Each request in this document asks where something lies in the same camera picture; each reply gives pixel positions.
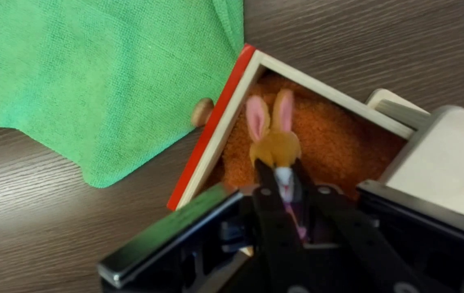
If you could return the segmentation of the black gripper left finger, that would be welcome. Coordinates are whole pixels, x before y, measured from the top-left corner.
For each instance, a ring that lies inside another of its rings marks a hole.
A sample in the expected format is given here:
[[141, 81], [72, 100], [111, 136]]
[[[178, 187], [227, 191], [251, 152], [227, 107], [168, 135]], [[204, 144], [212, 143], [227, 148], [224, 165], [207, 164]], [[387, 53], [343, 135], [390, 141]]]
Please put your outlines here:
[[256, 161], [258, 187], [253, 204], [258, 219], [256, 252], [263, 261], [268, 288], [273, 293], [315, 293], [317, 281], [312, 250], [310, 195], [305, 167], [297, 159], [289, 174], [281, 174]]

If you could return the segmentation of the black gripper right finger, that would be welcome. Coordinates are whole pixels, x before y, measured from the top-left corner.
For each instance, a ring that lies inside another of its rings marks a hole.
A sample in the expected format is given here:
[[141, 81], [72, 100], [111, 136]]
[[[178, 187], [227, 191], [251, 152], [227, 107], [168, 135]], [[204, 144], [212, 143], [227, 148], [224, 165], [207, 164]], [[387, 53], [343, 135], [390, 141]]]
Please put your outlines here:
[[336, 185], [315, 182], [308, 169], [294, 164], [294, 211], [305, 239], [325, 247], [320, 232], [330, 231], [349, 250], [357, 276], [377, 293], [422, 293], [422, 281], [385, 239], [372, 218], [347, 200]]

